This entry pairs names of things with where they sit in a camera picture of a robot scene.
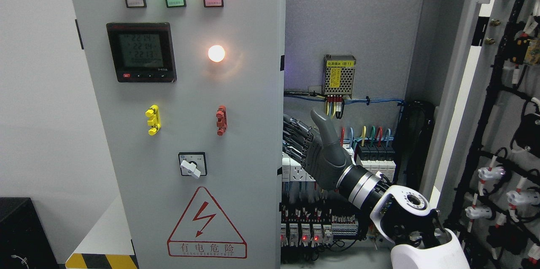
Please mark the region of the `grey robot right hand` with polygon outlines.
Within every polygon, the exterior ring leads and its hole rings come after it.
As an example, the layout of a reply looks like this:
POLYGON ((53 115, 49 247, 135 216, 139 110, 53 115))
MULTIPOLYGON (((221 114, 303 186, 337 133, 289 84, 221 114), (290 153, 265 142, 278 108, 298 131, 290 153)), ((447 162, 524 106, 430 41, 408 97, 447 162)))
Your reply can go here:
POLYGON ((314 109, 310 115, 316 129, 289 115, 282 116, 282 150, 323 189, 335 190, 345 169, 352 165, 351 156, 341 146, 330 117, 314 109))

